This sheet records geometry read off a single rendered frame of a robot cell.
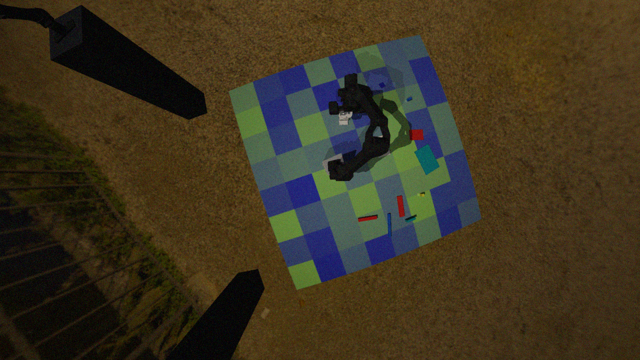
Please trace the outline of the red flat plate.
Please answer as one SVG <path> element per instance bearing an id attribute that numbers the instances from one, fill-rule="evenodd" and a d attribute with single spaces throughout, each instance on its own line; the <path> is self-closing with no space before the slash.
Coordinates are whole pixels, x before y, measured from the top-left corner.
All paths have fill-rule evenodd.
<path id="1" fill-rule="evenodd" d="M 422 129 L 409 129 L 409 138 L 410 141 L 424 141 L 423 130 Z"/>

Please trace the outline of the teal flat plate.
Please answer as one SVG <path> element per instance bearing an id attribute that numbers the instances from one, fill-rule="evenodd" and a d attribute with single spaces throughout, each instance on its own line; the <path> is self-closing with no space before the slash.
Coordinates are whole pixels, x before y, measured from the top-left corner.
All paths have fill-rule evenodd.
<path id="1" fill-rule="evenodd" d="M 419 148 L 419 150 L 415 151 L 414 153 L 417 156 L 417 159 L 426 175 L 431 173 L 435 169 L 438 169 L 439 164 L 435 159 L 434 153 L 431 151 L 431 148 L 428 144 Z"/>

